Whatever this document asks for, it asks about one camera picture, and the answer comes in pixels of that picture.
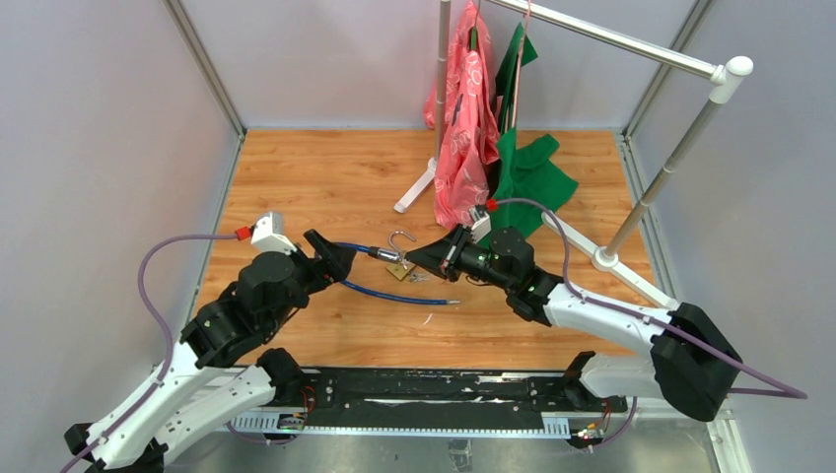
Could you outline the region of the silver padlock keys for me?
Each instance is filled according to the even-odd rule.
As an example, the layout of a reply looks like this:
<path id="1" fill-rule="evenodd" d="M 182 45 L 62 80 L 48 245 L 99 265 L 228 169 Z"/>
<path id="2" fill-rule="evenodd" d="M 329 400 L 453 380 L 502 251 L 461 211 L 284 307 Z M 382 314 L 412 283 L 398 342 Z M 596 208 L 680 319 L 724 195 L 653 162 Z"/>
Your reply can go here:
<path id="1" fill-rule="evenodd" d="M 408 279 L 411 283 L 427 282 L 431 279 L 431 275 L 429 273 L 413 271 L 408 276 Z"/>

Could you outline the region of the brass padlock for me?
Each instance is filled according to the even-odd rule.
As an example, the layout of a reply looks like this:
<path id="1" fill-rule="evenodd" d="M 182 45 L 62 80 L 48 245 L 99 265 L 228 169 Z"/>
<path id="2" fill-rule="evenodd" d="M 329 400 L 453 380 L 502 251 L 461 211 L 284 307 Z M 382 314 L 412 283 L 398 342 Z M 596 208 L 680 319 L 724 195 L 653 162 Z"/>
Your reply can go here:
<path id="1" fill-rule="evenodd" d="M 393 231 L 387 239 L 389 248 L 396 253 L 396 259 L 386 265 L 386 271 L 397 281 L 403 282 L 409 278 L 415 265 L 405 259 L 406 252 L 396 244 L 399 237 L 405 237 L 410 242 L 416 242 L 417 239 L 406 231 Z"/>

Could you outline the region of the blue cable lock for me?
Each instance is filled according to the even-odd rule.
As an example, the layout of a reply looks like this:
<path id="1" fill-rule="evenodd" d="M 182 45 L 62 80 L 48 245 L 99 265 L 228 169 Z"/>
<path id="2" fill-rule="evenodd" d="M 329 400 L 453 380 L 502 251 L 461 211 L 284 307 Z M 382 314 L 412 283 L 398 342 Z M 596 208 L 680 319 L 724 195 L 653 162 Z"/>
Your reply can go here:
<path id="1" fill-rule="evenodd" d="M 342 282 L 344 286 L 351 290 L 366 296 L 402 304 L 461 304 L 459 299 L 439 296 L 432 290 L 427 293 L 420 293 L 422 287 L 412 285 L 414 283 L 411 283 L 409 279 L 403 282 L 394 279 L 386 271 L 386 265 L 396 259 L 396 253 L 389 248 L 388 244 L 379 246 L 347 241 L 338 241 L 337 244 L 355 249 L 359 254 L 365 254 L 383 265 L 382 269 L 363 266 L 359 276 L 356 275 L 356 270 L 354 270 L 351 276 Z"/>

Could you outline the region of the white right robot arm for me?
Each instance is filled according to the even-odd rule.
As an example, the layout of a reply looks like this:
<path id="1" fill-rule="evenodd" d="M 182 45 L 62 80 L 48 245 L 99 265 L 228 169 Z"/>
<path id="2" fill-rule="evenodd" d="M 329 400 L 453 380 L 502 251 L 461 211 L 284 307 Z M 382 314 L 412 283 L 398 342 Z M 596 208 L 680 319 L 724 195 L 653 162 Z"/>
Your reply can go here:
<path id="1" fill-rule="evenodd" d="M 583 331 L 632 351 L 631 358 L 593 352 L 576 357 L 574 376 L 562 386 L 565 402 L 576 411 L 590 410 L 601 398 L 648 397 L 710 422 L 739 373 L 739 354 L 701 307 L 640 306 L 580 289 L 538 266 L 533 247 L 514 228 L 494 232 L 481 246 L 457 225 L 406 258 L 450 282 L 469 276 L 501 289 L 525 321 Z"/>

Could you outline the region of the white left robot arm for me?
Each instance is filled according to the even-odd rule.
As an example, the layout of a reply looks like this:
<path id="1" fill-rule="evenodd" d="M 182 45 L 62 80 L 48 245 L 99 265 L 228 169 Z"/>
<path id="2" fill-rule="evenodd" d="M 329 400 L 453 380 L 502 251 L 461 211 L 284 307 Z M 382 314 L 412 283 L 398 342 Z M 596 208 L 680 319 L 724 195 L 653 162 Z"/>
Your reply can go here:
<path id="1" fill-rule="evenodd" d="M 314 294 L 343 282 L 356 252 L 324 238 L 304 234 L 308 256 L 272 225 L 255 224 L 232 234 L 173 236 L 143 257 L 137 289 L 162 329 L 162 362 L 116 408 L 100 420 L 71 426 L 64 440 L 70 471 L 85 460 L 91 472 L 162 472 L 185 450 L 239 414 L 273 402 L 289 407 L 309 402 L 303 371 L 284 349 L 265 351 L 255 364 L 210 394 L 192 397 L 223 375 L 245 354 L 270 342 Z M 201 307 L 174 335 L 150 301 L 145 275 L 151 258 L 181 241 L 247 240 L 257 255 L 221 294 Z"/>

